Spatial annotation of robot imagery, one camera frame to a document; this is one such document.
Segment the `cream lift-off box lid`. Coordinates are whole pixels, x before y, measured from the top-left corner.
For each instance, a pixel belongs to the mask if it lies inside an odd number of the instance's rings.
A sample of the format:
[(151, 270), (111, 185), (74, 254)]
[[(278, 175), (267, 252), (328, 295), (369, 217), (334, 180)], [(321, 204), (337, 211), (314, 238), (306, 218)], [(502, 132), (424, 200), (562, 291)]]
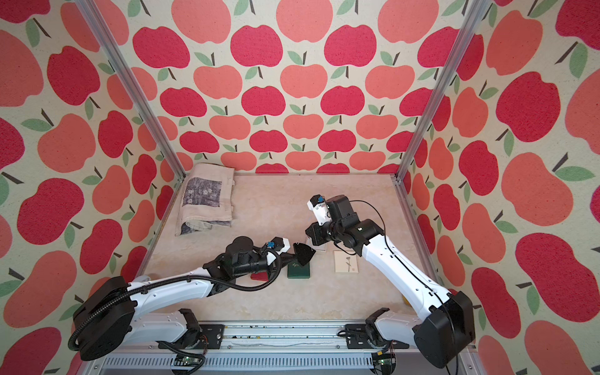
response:
[(351, 256), (343, 251), (334, 251), (335, 273), (359, 273), (358, 257)]

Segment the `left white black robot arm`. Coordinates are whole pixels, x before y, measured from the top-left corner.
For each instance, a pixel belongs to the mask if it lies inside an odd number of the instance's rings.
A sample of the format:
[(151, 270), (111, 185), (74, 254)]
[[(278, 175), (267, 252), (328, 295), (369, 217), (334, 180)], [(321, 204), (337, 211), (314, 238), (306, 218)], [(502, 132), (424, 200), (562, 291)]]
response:
[(258, 292), (296, 259), (296, 248), (286, 238), (275, 237), (256, 247), (251, 238), (241, 236), (214, 260), (181, 275), (131, 282), (113, 277), (73, 314), (75, 330), (68, 348), (84, 361), (139, 342), (157, 342), (159, 348), (178, 351), (193, 348), (205, 336), (195, 314), (179, 309), (161, 316), (158, 310), (227, 290)]

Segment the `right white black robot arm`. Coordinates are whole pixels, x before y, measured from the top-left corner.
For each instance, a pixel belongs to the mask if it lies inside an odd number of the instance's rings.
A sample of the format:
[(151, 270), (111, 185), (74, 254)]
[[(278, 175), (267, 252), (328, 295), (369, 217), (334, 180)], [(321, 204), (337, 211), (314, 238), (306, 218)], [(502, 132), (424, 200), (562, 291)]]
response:
[(316, 222), (306, 234), (315, 246), (342, 244), (375, 266), (412, 306), (416, 318), (381, 308), (365, 321), (367, 341), (375, 348), (392, 342), (419, 349), (437, 368), (444, 368), (475, 338), (473, 303), (462, 292), (451, 293), (422, 272), (392, 244), (383, 223), (361, 220), (344, 195), (314, 195), (307, 203)]

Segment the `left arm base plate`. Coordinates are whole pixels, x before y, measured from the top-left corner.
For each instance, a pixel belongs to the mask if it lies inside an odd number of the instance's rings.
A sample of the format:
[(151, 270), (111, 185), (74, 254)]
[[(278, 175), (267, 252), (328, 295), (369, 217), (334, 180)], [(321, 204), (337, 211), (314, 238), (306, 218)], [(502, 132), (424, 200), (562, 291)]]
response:
[(196, 327), (186, 327), (182, 336), (174, 341), (158, 341), (159, 348), (167, 349), (166, 343), (180, 349), (220, 349), (223, 340), (223, 324), (202, 323)]

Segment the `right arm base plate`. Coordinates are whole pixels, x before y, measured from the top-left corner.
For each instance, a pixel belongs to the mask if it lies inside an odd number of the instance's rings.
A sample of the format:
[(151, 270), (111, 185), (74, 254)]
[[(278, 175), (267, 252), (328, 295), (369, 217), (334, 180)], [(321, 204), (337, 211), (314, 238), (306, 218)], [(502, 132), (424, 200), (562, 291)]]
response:
[(347, 324), (337, 333), (337, 336), (345, 339), (348, 349), (386, 351), (389, 349), (410, 348), (406, 343), (384, 339), (373, 326), (365, 323)]

